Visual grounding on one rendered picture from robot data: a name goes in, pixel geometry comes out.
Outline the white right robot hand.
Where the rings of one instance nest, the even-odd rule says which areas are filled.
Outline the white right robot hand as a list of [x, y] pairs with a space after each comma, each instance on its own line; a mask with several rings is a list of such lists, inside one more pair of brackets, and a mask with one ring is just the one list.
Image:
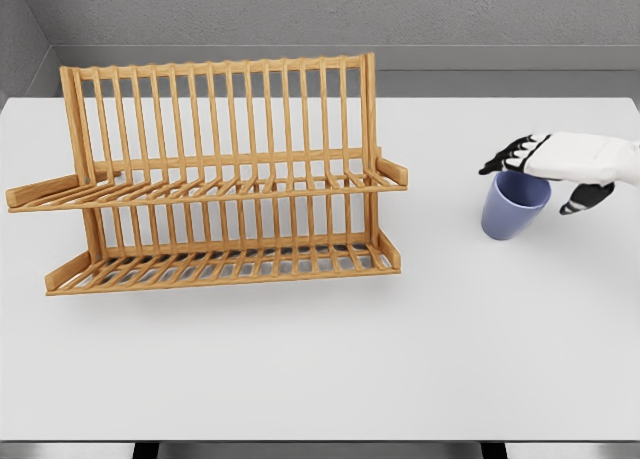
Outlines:
[[613, 193], [618, 182], [636, 186], [629, 183], [627, 176], [632, 143], [587, 133], [531, 134], [497, 152], [479, 173], [510, 170], [547, 180], [575, 182], [577, 187], [560, 209], [562, 215], [571, 215], [601, 203]]

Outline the blue cup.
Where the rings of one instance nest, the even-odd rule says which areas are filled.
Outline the blue cup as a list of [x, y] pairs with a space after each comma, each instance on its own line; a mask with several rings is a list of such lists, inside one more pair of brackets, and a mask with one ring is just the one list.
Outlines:
[[551, 186], [545, 179], [501, 171], [486, 197], [481, 226], [497, 240], [508, 240], [526, 228], [547, 204]]

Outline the wooden two-tier dish rack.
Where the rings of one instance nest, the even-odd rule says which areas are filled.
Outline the wooden two-tier dish rack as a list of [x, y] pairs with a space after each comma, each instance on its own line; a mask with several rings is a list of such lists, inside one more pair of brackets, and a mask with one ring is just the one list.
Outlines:
[[79, 210], [87, 249], [49, 295], [397, 274], [378, 197], [373, 54], [60, 71], [74, 171], [10, 189]]

